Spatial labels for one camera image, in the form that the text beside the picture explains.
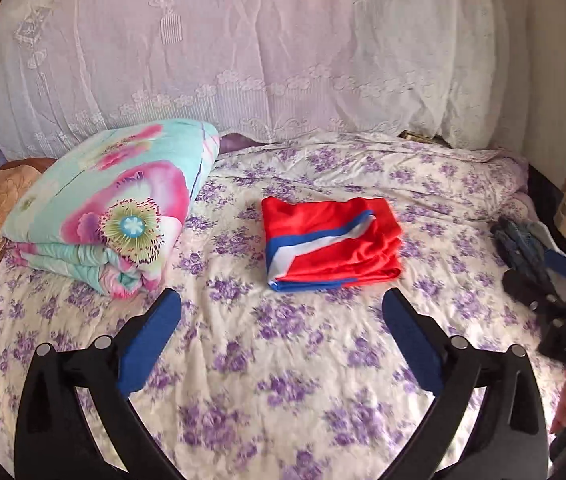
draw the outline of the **metal bolt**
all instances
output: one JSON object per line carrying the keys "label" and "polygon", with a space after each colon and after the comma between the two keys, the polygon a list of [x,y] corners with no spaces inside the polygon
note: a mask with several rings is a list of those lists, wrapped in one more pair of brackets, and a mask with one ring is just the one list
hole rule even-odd
{"label": "metal bolt", "polygon": [[43,357],[50,350],[52,350],[52,347],[48,343],[43,343],[43,344],[37,346],[37,355],[40,355],[41,357]]}
{"label": "metal bolt", "polygon": [[98,338],[94,340],[94,347],[99,350],[105,350],[108,346],[110,346],[111,342],[112,338],[109,335],[98,336]]}
{"label": "metal bolt", "polygon": [[470,346],[470,344],[468,340],[465,339],[463,336],[455,335],[452,338],[452,346],[459,350],[465,350],[468,346]]}
{"label": "metal bolt", "polygon": [[525,357],[527,352],[521,345],[512,345],[512,354],[514,354],[516,357]]}

